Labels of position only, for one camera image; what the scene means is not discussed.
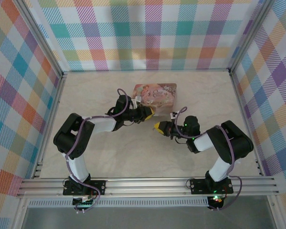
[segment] floor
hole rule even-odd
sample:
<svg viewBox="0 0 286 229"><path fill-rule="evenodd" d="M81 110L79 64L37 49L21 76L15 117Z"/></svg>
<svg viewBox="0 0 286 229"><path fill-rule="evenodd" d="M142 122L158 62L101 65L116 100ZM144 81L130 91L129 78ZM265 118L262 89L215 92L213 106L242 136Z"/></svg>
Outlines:
<svg viewBox="0 0 286 229"><path fill-rule="evenodd" d="M52 143L54 135L71 113L102 115L115 105L117 88L131 94L138 83L176 83L174 110L187 106L179 124L195 115L201 131L232 120L246 133L228 72L135 71L69 73L63 89L41 177L67 177L66 163ZM90 139L85 162L92 177L198 177L204 176L218 154L214 148L191 153L153 129L169 117L153 117L144 123L125 126L116 132L100 133ZM235 165L231 175L258 176L254 153Z"/></svg>

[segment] marble-pattern surface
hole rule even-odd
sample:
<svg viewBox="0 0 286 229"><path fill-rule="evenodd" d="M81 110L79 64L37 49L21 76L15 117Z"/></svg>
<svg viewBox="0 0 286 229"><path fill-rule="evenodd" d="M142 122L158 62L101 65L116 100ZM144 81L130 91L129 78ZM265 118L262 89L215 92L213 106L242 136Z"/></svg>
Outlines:
<svg viewBox="0 0 286 229"><path fill-rule="evenodd" d="M176 83L174 110L188 107L178 120L180 125L188 115L197 116L201 131L230 119L246 133L227 72L69 73L46 149L41 177L68 176L64 158L52 140L69 114L102 115L115 105L117 88L131 94L138 83ZM153 129L153 125L162 120L169 120L169 117L153 117L143 123L124 126L116 132L100 133L91 138L84 154L91 176L204 176L218 158L216 150L212 148L199 154L191 153L186 145L179 145ZM254 153L235 165L231 175L257 176Z"/></svg>

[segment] plaid fabric backdrop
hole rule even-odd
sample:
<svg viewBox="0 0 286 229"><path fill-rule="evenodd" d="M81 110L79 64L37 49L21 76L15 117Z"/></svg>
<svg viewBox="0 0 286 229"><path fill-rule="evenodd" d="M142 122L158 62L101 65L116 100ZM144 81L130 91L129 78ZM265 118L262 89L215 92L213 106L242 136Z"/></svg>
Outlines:
<svg viewBox="0 0 286 229"><path fill-rule="evenodd" d="M0 0L0 229L32 171L58 81L12 0Z"/></svg>
<svg viewBox="0 0 286 229"><path fill-rule="evenodd" d="M101 71L225 69L263 0L26 2L65 70Z"/></svg>
<svg viewBox="0 0 286 229"><path fill-rule="evenodd" d="M286 0L276 0L235 80L265 172L279 178L286 212Z"/></svg>

